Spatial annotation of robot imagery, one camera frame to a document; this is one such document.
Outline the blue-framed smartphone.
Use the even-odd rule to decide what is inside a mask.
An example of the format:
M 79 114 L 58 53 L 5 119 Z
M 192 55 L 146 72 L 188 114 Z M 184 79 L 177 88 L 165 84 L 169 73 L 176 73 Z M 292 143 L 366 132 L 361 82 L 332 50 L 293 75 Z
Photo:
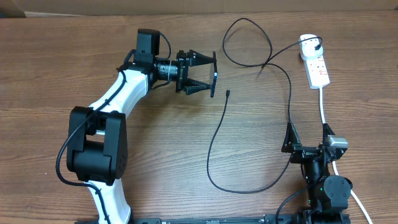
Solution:
M 210 97 L 213 98 L 215 94 L 216 81 L 218 78 L 216 52 L 213 51 L 213 61 L 210 66 Z

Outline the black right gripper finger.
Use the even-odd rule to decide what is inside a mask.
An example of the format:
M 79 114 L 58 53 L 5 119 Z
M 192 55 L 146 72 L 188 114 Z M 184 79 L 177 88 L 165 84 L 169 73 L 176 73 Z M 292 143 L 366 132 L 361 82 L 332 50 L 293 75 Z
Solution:
M 323 123 L 323 139 L 326 139 L 329 135 L 335 135 L 335 133 L 332 131 L 328 123 Z
M 282 144 L 281 152 L 293 153 L 294 151 L 299 150 L 301 147 L 302 143 L 299 139 L 297 130 L 294 124 L 289 121 L 287 123 L 286 134 Z

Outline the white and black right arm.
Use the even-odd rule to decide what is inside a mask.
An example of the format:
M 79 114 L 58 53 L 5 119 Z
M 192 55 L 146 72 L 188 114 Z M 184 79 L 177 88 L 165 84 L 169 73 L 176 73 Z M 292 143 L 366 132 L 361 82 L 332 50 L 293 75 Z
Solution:
M 336 135 L 328 124 L 323 124 L 323 139 L 318 146 L 303 146 L 292 122 L 287 123 L 282 152 L 290 154 L 290 162 L 299 164 L 306 181 L 304 189 L 285 199 L 275 214 L 275 222 L 287 223 L 349 223 L 343 211 L 348 208 L 352 182 L 346 177 L 332 175 L 328 165 L 340 159 L 348 149 L 346 138 Z M 283 206 L 295 196 L 307 192 L 308 207 L 280 218 Z

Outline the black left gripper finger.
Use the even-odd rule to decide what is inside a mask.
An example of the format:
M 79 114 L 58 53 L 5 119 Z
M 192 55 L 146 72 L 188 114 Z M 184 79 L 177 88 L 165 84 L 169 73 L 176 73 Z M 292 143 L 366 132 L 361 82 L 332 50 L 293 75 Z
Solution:
M 186 95 L 191 95 L 203 90 L 209 90 L 211 85 L 205 82 L 188 78 L 184 84 L 184 92 Z
M 194 50 L 188 52 L 189 66 L 195 67 L 200 65 L 211 64 L 215 62 L 214 57 L 208 57 Z

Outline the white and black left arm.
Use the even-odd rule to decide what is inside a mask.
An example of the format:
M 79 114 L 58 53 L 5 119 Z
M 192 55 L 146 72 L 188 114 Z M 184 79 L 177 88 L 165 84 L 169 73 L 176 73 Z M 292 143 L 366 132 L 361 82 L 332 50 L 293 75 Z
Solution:
M 134 223 L 121 177 L 128 160 L 126 120 L 137 102 L 158 88 L 159 80 L 164 85 L 175 82 L 177 93 L 215 93 L 216 56 L 181 50 L 174 60 L 161 58 L 164 38 L 159 30 L 139 29 L 136 48 L 116 69 L 118 78 L 109 90 L 88 107 L 76 106 L 70 113 L 68 137 L 55 171 L 64 184 L 89 188 L 99 213 L 97 223 Z

